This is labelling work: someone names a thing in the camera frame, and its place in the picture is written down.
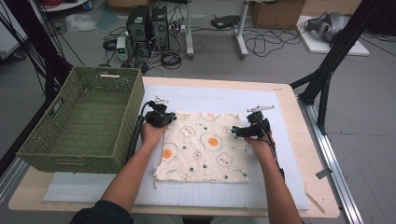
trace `woven basket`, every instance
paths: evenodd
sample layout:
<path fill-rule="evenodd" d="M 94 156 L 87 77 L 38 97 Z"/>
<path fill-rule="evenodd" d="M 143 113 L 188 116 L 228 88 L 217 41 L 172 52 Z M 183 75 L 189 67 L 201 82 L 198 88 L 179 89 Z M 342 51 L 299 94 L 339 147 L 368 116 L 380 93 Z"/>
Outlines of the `woven basket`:
<path fill-rule="evenodd" d="M 143 95 L 140 70 L 75 67 L 17 156 L 40 171 L 117 173 Z"/>

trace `cardboard box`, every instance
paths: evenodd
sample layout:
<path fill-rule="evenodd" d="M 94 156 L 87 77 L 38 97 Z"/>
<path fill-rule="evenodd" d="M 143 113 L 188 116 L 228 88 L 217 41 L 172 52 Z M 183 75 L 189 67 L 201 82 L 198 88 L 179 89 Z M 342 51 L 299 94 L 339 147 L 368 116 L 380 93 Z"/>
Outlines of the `cardboard box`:
<path fill-rule="evenodd" d="M 150 6 L 150 0 L 107 0 L 110 7 Z"/>
<path fill-rule="evenodd" d="M 323 12 L 340 12 L 352 15 L 361 0 L 306 0 L 302 15 L 318 17 Z"/>
<path fill-rule="evenodd" d="M 251 19 L 257 28 L 294 29 L 305 0 L 282 0 L 275 4 L 255 3 Z"/>

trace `table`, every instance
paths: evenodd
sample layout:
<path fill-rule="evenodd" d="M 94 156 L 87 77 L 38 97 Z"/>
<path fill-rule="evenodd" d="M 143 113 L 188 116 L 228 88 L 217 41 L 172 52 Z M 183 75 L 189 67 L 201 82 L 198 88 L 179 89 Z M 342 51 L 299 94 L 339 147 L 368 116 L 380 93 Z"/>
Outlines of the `table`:
<path fill-rule="evenodd" d="M 239 21 L 239 28 L 235 30 L 235 37 L 241 51 L 241 59 L 248 56 L 248 50 L 245 45 L 244 38 L 242 37 L 242 32 L 244 31 L 245 19 L 248 13 L 248 2 L 250 0 L 244 0 L 241 11 L 241 19 Z M 187 0 L 187 25 L 186 25 L 186 48 L 187 56 L 192 59 L 194 56 L 194 48 L 192 45 L 192 31 L 191 31 L 191 0 Z"/>
<path fill-rule="evenodd" d="M 327 177 L 318 179 L 321 171 L 318 153 L 304 122 L 300 107 L 291 87 L 287 84 L 252 83 L 220 80 L 201 80 L 183 78 L 144 77 L 144 83 L 150 85 L 226 88 L 238 90 L 273 91 L 278 99 L 285 120 L 290 143 L 304 181 L 304 191 L 310 209 L 300 212 L 302 217 L 338 217 L 340 212 L 332 194 Z M 53 173 L 39 172 L 30 167 L 14 195 L 8 203 L 12 210 L 28 211 L 78 211 L 92 203 L 50 203 L 42 201 Z M 134 213 L 142 214 L 178 214 L 194 216 L 252 216 L 267 217 L 266 211 L 258 209 L 204 208 L 182 206 L 136 205 Z"/>

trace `fabric with egg print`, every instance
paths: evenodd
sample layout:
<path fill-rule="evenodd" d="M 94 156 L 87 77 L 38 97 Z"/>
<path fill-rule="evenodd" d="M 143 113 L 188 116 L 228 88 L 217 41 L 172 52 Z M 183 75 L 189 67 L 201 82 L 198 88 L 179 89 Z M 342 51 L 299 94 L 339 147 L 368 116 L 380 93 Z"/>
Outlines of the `fabric with egg print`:
<path fill-rule="evenodd" d="M 238 114 L 176 112 L 163 139 L 156 179 L 179 182 L 247 183 L 246 142 L 231 129 Z"/>

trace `shirt sleeve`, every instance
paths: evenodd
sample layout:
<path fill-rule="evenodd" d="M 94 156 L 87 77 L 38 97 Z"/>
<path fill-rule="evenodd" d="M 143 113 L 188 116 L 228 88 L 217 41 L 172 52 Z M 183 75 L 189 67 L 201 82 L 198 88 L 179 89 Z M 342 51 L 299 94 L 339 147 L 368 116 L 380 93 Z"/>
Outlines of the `shirt sleeve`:
<path fill-rule="evenodd" d="M 129 213 L 115 203 L 98 201 L 92 208 L 84 208 L 77 212 L 70 224 L 129 224 Z"/>

